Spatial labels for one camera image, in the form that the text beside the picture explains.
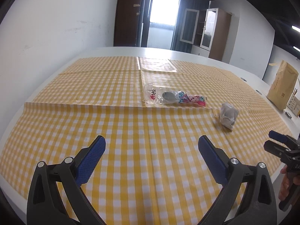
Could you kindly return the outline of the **person's right hand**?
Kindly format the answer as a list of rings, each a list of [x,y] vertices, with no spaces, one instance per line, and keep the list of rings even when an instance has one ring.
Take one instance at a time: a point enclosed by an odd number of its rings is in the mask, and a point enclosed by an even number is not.
[[[287,166],[285,166],[281,171],[280,173],[283,174],[283,179],[282,179],[282,182],[281,182],[281,186],[280,186],[280,190],[279,190],[279,200],[280,201],[284,201],[288,194],[289,194],[289,179],[288,179],[288,176],[287,176]]]

